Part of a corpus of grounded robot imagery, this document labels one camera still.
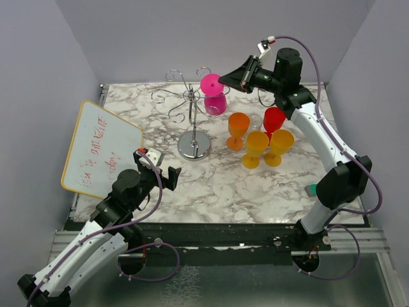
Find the yellow wine glass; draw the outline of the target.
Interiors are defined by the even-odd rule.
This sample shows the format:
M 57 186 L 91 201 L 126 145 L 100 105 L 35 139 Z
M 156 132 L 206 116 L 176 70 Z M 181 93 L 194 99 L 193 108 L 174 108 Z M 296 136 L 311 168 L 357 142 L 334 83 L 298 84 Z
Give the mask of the yellow wine glass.
M 268 136 L 261 131 L 251 132 L 245 142 L 246 154 L 242 157 L 242 164 L 248 169 L 259 166 L 260 157 L 263 155 L 269 144 Z
M 281 156 L 286 154 L 294 144 L 293 134 L 284 129 L 278 129 L 272 133 L 270 139 L 270 151 L 264 155 L 264 161 L 268 166 L 277 167 L 281 164 Z

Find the chrome wine glass rack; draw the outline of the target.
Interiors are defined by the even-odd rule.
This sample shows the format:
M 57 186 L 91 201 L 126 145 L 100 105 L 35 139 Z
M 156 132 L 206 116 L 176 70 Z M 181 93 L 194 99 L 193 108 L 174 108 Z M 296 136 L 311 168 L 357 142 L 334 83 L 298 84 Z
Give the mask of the chrome wine glass rack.
M 213 113 L 208 114 L 204 112 L 199 106 L 198 102 L 211 96 L 205 94 L 201 86 L 194 87 L 192 83 L 188 83 L 182 72 L 177 69 L 169 70 L 166 73 L 166 82 L 172 83 L 175 81 L 175 75 L 178 74 L 184 85 L 184 91 L 177 93 L 174 91 L 166 90 L 164 88 L 158 88 L 151 92 L 151 101 L 156 104 L 163 104 L 166 97 L 161 95 L 162 92 L 174 95 L 181 99 L 181 103 L 171 108 L 167 112 L 167 117 L 173 123 L 182 123 L 187 119 L 189 125 L 192 127 L 190 130 L 184 132 L 177 144 L 178 153 L 187 161 L 200 161 L 208 157 L 211 149 L 211 138 L 203 131 L 197 129 L 197 115 L 201 113 L 207 118 L 213 118 L 221 114 L 217 107 L 213 108 Z

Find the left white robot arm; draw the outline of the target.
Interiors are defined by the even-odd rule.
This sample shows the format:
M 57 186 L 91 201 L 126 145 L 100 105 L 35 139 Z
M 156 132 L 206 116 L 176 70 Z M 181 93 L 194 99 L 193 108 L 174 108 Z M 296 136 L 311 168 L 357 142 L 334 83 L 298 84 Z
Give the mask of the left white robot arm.
M 73 295 L 107 262 L 125 251 L 145 248 L 133 212 L 154 187 L 176 189 L 181 170 L 170 167 L 168 173 L 165 178 L 157 168 L 142 164 L 123 170 L 74 240 L 42 270 L 18 280 L 27 305 L 69 306 Z

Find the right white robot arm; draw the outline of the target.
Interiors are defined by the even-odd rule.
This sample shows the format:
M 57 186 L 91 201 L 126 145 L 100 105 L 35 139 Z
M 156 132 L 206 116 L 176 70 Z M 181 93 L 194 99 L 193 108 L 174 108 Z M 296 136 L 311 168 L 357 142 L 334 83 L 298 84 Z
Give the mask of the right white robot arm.
M 327 173 L 317 184 L 315 204 L 298 222 L 301 230 L 293 235 L 296 247 L 308 250 L 336 210 L 363 194 L 372 162 L 368 156 L 358 156 L 336 134 L 317 108 L 314 95 L 300 84 L 301 70 L 299 52 L 282 48 L 277 52 L 273 70 L 264 69 L 258 57 L 249 56 L 239 68 L 219 77 L 219 82 L 244 93 L 252 93 L 254 88 L 273 93 L 276 106 L 303 132 L 319 155 Z

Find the orange wine glass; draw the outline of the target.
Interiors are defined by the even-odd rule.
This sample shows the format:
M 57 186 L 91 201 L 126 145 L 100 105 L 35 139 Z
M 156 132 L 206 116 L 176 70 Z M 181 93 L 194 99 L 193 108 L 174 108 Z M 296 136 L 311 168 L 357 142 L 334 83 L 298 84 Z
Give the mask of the orange wine glass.
M 230 150 L 239 151 L 243 147 L 243 136 L 247 133 L 250 118 L 244 113 L 233 113 L 228 120 L 230 137 L 226 145 Z

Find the red wine glass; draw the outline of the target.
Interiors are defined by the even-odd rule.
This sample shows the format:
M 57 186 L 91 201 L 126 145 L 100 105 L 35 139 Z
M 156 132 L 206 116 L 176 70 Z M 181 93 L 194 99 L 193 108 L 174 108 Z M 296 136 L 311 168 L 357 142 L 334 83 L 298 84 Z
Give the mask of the red wine glass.
M 278 107 L 269 107 L 265 111 L 263 126 L 269 139 L 271 139 L 273 132 L 282 127 L 285 120 L 286 115 Z

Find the pink wine glass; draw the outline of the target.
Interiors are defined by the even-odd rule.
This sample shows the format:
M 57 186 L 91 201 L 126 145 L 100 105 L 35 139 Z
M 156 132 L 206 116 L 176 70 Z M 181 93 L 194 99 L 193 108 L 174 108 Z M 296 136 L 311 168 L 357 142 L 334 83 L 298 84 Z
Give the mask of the pink wine glass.
M 224 85 L 219 82 L 220 75 L 208 74 L 202 78 L 200 87 L 204 93 L 204 107 L 209 115 L 217 116 L 227 109 Z

